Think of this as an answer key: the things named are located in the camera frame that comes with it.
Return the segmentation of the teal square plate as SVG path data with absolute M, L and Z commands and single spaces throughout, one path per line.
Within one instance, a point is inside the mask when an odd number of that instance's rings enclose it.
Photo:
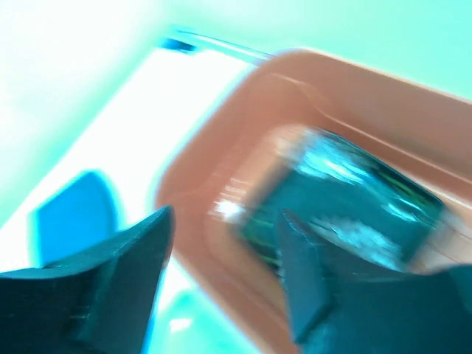
M 40 268 L 110 238 L 117 209 L 107 181 L 89 170 L 28 215 L 32 266 Z

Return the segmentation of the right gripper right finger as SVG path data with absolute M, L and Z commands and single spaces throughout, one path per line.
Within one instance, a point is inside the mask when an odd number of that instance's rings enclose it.
M 471 267 L 433 274 L 371 263 L 293 214 L 277 221 L 285 302 L 303 353 L 469 353 Z

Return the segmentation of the black floral rectangular plate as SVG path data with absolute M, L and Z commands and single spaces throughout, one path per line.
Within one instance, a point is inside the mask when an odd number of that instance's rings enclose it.
M 323 238 L 396 271 L 414 262 L 445 226 L 445 204 L 349 140 L 306 131 L 254 153 L 265 167 L 236 233 L 281 274 L 276 220 L 293 213 Z

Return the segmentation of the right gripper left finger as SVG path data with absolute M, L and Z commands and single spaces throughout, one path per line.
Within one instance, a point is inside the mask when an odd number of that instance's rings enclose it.
M 164 206 L 43 268 L 1 275 L 3 353 L 140 353 L 173 246 Z

